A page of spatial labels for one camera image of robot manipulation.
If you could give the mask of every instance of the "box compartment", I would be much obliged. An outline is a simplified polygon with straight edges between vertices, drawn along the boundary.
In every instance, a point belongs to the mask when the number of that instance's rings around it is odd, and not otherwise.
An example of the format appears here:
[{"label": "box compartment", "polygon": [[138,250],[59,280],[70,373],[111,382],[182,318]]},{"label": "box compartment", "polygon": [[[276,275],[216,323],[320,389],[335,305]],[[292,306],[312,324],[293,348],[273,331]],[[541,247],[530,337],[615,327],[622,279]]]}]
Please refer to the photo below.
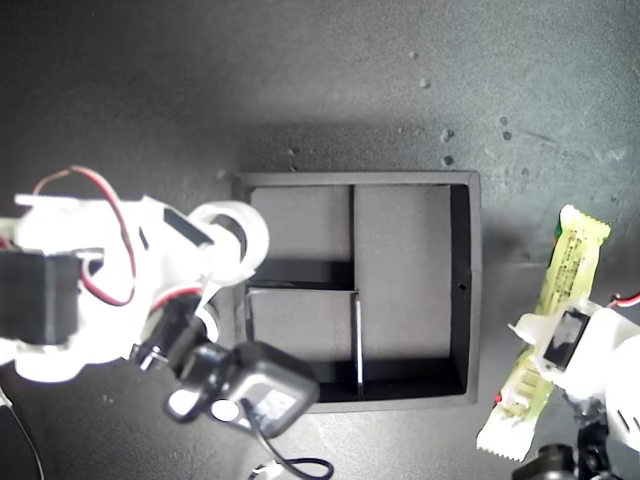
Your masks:
[{"label": "box compartment", "polygon": [[308,361],[314,410],[475,402],[477,174],[256,174],[234,190],[271,234],[237,289],[237,339]]}]

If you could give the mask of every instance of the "cable connector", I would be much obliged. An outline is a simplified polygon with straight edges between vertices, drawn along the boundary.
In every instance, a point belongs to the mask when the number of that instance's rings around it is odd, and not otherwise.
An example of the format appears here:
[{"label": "cable connector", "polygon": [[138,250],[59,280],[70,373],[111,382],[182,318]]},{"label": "cable connector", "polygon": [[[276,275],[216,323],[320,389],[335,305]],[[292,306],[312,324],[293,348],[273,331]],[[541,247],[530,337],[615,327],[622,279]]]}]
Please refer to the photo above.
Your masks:
[{"label": "cable connector", "polygon": [[260,480],[273,480],[284,473],[284,468],[275,460],[271,460],[264,465],[254,468],[251,473],[251,478],[257,479],[260,475],[263,475],[259,477]]},{"label": "cable connector", "polygon": [[4,390],[2,390],[2,387],[0,387],[0,407],[5,407],[5,406],[12,408],[13,402],[9,400],[9,397],[7,397],[7,394],[4,393]]}]

